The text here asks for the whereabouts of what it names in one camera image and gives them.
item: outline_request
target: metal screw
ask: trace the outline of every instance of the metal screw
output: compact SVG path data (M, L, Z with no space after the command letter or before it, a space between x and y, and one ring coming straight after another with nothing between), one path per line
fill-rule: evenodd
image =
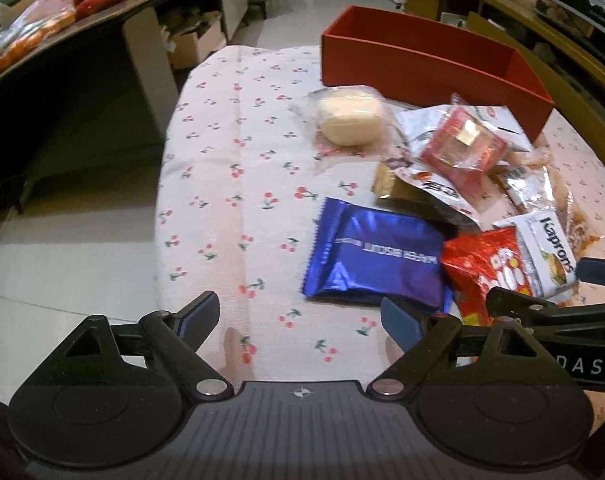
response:
M376 393L384 396L397 395L405 389L405 385L395 379L378 379L371 387Z
M196 390L202 395L214 396L220 395L227 389L227 383L220 379L204 379L196 384Z

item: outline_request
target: cardboard box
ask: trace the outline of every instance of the cardboard box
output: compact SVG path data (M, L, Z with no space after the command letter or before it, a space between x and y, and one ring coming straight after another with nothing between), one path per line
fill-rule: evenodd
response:
M226 43L220 16L212 19L209 28L200 38L195 32L190 32L177 36L172 41L176 44L176 49L169 52L169 62L173 68L179 70L198 66L209 54L220 50Z
M426 18L351 6L320 46L325 86L367 85L420 107L448 103L454 93L474 105L506 105L532 142L554 108L515 48Z

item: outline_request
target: desk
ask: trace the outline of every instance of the desk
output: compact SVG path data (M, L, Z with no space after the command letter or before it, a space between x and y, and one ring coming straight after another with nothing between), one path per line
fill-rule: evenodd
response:
M222 10L230 39L247 10L247 0L191 1ZM0 75L0 183L18 183L19 204L47 176L160 158L178 90L155 9L175 4L121 2L52 36Z

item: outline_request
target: red candy package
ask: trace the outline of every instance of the red candy package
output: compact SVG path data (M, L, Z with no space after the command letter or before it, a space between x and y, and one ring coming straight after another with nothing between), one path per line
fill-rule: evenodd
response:
M445 242L441 261L458 291L456 303L466 324L491 325L485 300L494 286L531 295L514 226Z
M420 155L420 162L448 179L458 192L478 208L487 172L506 155L509 144L460 105L434 132Z

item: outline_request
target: round cream bun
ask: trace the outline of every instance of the round cream bun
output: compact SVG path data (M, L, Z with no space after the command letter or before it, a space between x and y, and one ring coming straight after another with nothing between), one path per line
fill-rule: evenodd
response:
M377 140L385 128L384 103L362 90L336 90L318 102L318 127L339 146Z

